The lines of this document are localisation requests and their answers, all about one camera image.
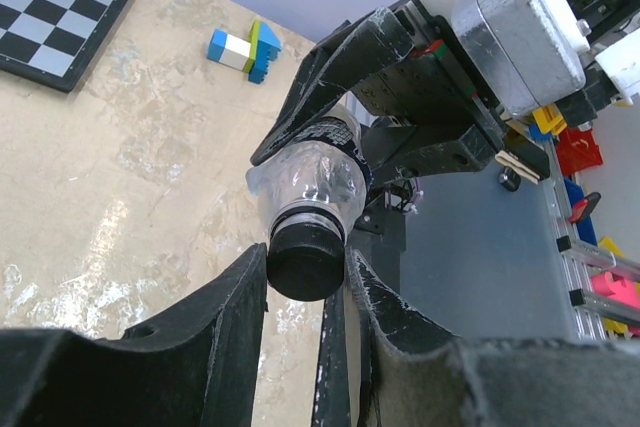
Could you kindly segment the black bottle cap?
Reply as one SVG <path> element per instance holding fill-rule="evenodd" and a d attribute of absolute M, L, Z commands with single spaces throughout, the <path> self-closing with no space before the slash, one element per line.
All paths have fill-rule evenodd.
<path fill-rule="evenodd" d="M 296 223 L 276 232 L 268 248 L 269 284 L 285 297 L 315 302 L 333 295 L 344 281 L 345 245 L 326 227 Z"/>

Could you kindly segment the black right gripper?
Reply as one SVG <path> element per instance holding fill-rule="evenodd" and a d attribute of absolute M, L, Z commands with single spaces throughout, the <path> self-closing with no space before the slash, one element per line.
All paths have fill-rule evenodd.
<path fill-rule="evenodd" d="M 344 22 L 309 51 L 251 164 L 274 156 L 350 90 L 370 113 L 409 125 L 367 131 L 374 187 L 481 171 L 503 148 L 498 112 L 510 113 L 445 18 L 405 0 Z"/>

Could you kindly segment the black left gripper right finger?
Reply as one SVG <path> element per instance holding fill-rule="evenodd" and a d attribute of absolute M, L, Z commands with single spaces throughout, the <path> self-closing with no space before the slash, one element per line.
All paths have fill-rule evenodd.
<path fill-rule="evenodd" d="M 635 341 L 453 335 L 410 307 L 362 254 L 326 301 L 316 426 L 635 426 Z"/>

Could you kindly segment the clear Pepsi bottle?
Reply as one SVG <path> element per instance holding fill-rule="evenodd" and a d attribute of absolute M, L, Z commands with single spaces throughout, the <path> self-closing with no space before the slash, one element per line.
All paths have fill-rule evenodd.
<path fill-rule="evenodd" d="M 372 182 L 361 151 L 360 123 L 348 111 L 330 111 L 250 168 L 246 182 L 270 236 L 298 217 L 345 241 L 363 213 Z"/>

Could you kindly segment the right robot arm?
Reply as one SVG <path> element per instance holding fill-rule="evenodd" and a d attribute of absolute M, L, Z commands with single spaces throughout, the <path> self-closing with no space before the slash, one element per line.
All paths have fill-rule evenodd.
<path fill-rule="evenodd" d="M 596 60 L 639 0 L 399 0 L 345 22 L 304 58 L 274 126 L 251 158 L 271 167 L 353 94 L 388 127 L 356 141 L 365 177 L 381 186 L 482 170 L 505 150 L 507 123 L 554 106 L 570 127 L 615 100 L 639 99 L 629 63 Z"/>

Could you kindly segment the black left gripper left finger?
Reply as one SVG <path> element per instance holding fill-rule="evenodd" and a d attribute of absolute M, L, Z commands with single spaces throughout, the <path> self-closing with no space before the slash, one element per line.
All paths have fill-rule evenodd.
<path fill-rule="evenodd" d="M 266 247 L 117 340 L 1 332 L 4 426 L 248 426 L 266 308 Z"/>

